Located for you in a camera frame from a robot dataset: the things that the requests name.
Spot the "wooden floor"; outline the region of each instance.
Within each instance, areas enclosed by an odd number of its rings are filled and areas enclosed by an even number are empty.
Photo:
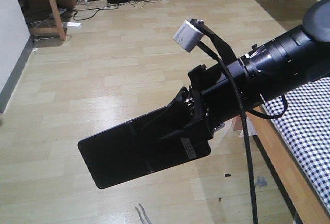
[[[210,142],[211,156],[105,190],[77,142],[166,105],[189,85],[190,69],[213,64],[172,40],[185,19],[203,19],[240,56],[299,24],[315,1],[124,5],[69,28],[64,43],[37,42],[0,116],[0,223],[138,224],[139,203],[153,224],[252,223],[243,140],[231,120]],[[260,223],[293,223],[254,143],[252,150],[255,176],[268,182],[256,188]]]

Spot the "electrical cable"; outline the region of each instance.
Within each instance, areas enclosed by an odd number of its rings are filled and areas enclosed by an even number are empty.
[[[230,73],[226,64],[220,59],[216,53],[214,53],[207,45],[203,42],[199,42],[198,47],[201,48],[206,54],[212,57],[212,59],[216,60],[219,65],[221,66],[224,75],[229,80],[233,91],[235,92],[235,96],[239,106],[239,112],[242,120],[242,127],[243,127],[243,136],[244,136],[244,145],[245,145],[245,153],[246,153],[246,161],[247,161],[247,171],[249,174],[249,183],[250,183],[250,197],[251,197],[251,208],[252,208],[252,218],[253,224],[258,224],[258,210],[257,210],[257,200],[256,200],[256,189],[254,184],[254,172],[253,172],[253,163],[252,163],[252,154],[251,154],[251,147],[250,147],[250,139],[249,139],[249,131],[248,131],[248,124],[246,121],[246,113],[243,105],[242,95],[237,87],[235,80]]]
[[[111,5],[106,5],[106,6],[95,6],[93,8],[88,8],[88,9],[68,9],[68,11],[73,12],[73,14],[70,15],[70,16],[65,16],[65,15],[62,15],[62,16],[64,18],[73,18],[73,20],[75,20],[75,21],[83,21],[83,20],[93,18],[101,10],[116,10],[120,6],[123,6],[123,5],[126,5],[126,4],[131,4],[134,7],[143,7],[146,3],[155,3],[157,1],[160,1],[160,0],[130,0],[130,1],[125,2],[125,3],[111,4]],[[83,14],[78,14],[81,11],[90,11],[90,12],[83,13]],[[77,17],[84,17],[84,16],[87,16],[87,15],[91,15],[91,16],[87,17],[87,18],[77,18]]]

